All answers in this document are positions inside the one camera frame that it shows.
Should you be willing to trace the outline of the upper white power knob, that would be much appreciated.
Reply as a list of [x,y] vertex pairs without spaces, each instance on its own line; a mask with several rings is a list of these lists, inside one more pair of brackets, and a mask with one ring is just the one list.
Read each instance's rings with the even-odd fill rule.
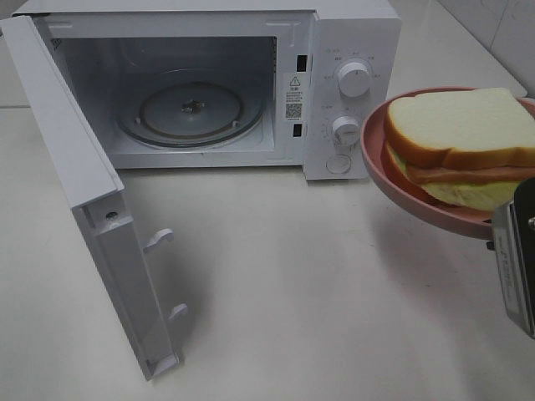
[[339,91],[346,97],[357,98],[370,87],[369,68],[361,61],[348,61],[336,73]]

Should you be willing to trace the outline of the white microwave door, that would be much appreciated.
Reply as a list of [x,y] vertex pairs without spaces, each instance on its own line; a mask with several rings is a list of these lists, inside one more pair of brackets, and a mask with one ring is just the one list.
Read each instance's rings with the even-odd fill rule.
[[179,363],[169,323],[182,303],[163,312],[145,256],[173,232],[141,243],[125,187],[104,152],[55,56],[46,23],[18,16],[1,21],[2,35],[53,161],[79,231],[109,293],[145,379]]

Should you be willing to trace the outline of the white timer knob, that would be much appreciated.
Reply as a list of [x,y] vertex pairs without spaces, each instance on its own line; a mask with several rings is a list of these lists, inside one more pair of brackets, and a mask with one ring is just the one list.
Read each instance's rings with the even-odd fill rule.
[[332,123],[332,136],[337,146],[352,146],[359,140],[360,122],[352,116],[340,116]]

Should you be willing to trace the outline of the glass microwave turntable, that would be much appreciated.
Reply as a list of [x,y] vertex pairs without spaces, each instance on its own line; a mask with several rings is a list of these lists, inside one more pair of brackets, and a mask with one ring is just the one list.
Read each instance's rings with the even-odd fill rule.
[[255,90],[192,81],[132,94],[121,102],[117,123],[145,145],[189,149],[249,131],[264,108],[265,99]]

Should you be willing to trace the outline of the white warning label sticker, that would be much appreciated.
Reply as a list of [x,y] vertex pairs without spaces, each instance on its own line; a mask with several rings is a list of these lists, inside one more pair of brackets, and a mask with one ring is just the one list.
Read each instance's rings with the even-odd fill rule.
[[287,121],[301,121],[306,99],[305,74],[288,73],[283,76],[283,112]]

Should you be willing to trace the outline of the white bread sandwich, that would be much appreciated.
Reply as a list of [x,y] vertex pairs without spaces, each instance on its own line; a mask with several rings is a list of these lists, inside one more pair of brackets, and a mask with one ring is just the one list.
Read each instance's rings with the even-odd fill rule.
[[436,202],[493,211],[534,176],[534,117],[504,88],[399,97],[384,132],[396,174]]

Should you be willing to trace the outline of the white microwave oven body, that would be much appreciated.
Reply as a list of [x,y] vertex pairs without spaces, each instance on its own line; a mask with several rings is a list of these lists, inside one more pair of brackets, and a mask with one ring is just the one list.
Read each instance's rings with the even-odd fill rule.
[[[90,126],[117,169],[297,165],[307,180],[361,179],[359,140],[337,146],[332,123],[362,125],[386,96],[401,21],[386,1],[28,1],[11,17],[46,23]],[[361,96],[341,94],[336,73],[348,61],[370,71]],[[304,73],[303,119],[287,121],[283,76]],[[238,137],[203,147],[145,145],[117,123],[132,94],[206,81],[255,90],[261,119]],[[333,155],[351,158],[328,172]]]

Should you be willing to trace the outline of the pink round plate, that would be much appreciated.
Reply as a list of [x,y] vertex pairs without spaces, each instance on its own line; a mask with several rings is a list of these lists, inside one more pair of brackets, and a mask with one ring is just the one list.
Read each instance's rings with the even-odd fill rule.
[[[438,87],[419,89],[399,95],[378,106],[364,122],[361,130],[361,148],[364,163],[375,184],[398,206],[409,213],[447,231],[464,236],[489,240],[492,237],[492,212],[477,211],[436,202],[419,190],[411,189],[388,163],[385,152],[384,122],[388,104],[399,97],[428,92],[465,91],[474,88]],[[534,102],[516,98],[534,117]]]

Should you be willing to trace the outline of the round white door button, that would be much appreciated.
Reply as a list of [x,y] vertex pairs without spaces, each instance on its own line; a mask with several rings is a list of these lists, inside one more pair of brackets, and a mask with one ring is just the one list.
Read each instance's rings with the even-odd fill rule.
[[347,155],[333,155],[326,161],[328,172],[334,175],[346,174],[351,169],[352,160]]

